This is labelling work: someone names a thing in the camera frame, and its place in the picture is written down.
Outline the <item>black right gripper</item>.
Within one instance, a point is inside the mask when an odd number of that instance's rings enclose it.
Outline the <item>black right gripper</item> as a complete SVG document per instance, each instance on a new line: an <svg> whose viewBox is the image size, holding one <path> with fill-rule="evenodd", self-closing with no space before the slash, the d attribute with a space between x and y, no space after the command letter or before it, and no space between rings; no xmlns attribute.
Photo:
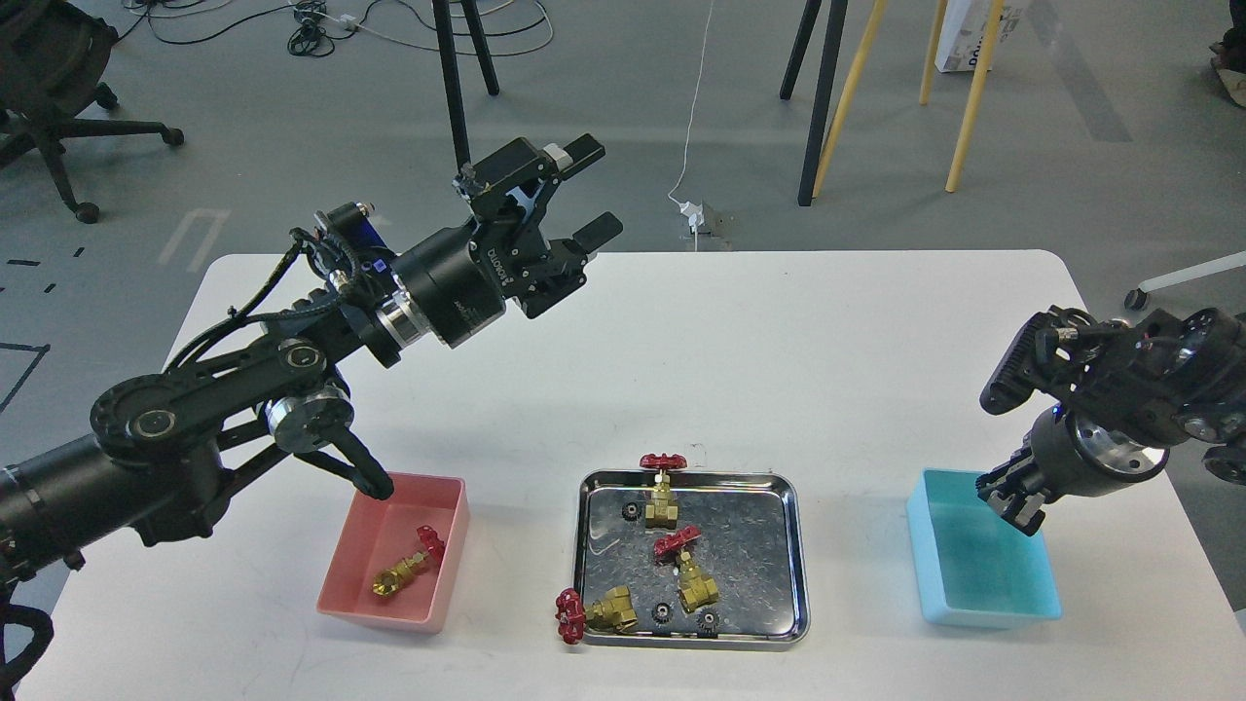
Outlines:
<svg viewBox="0 0 1246 701"><path fill-rule="evenodd" d="M1166 466L1169 449L1148 447L1077 413L1042 413L1011 457L978 476L977 496L1023 535L1035 535L1047 504L1148 482Z"/></svg>

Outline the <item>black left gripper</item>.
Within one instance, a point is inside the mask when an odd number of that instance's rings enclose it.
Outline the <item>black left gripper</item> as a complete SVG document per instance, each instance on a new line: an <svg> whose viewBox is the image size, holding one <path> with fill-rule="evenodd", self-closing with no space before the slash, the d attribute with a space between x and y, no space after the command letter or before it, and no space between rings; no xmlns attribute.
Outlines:
<svg viewBox="0 0 1246 701"><path fill-rule="evenodd" d="M464 225L444 228L392 259L392 274L417 311L419 325L446 346L459 347L502 316L507 299L535 319L583 288L584 266L623 232L623 223L611 212L579 227L569 239L549 242L548 252L540 256L526 258L516 243L478 244L472 234L485 223L501 222L511 197L542 237L541 191L551 195L564 179L604 154L606 147L592 134L542 148L518 137L478 163L461 166L454 187L472 215Z"/></svg>

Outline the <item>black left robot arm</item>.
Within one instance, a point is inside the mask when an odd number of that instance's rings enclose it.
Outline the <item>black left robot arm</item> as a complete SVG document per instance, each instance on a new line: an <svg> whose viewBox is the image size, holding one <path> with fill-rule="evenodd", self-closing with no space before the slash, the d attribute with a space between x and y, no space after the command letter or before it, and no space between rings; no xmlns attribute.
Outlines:
<svg viewBox="0 0 1246 701"><path fill-rule="evenodd" d="M44 657L54 623L12 603L17 584L131 528L143 544L212 535L231 498L288 457L341 476L385 501L392 479L350 426L338 364L365 347L397 364L417 337L449 347L503 315L528 318L578 291L593 254L622 232L602 213L569 239L545 239L558 186L606 154L592 134L542 148L518 137L464 164L455 191L470 207L395 253L371 225L371 205L318 212L294 228L275 270L243 308L187 342L164 371L98 395L90 433L2 469L2 625L31 642L2 661L2 697Z"/></svg>

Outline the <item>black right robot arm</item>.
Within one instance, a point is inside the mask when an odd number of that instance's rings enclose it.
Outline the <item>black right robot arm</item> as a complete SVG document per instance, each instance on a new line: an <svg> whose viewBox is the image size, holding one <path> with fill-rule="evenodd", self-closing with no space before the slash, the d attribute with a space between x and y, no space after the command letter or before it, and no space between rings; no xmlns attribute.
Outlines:
<svg viewBox="0 0 1246 701"><path fill-rule="evenodd" d="M1034 535L1045 506L1153 479L1175 445L1209 445L1202 466L1244 483L1244 322L1216 308L1180 319L1158 310L1135 325L1049 308L1015 332L979 396L993 416L1034 391L1057 398L977 496Z"/></svg>

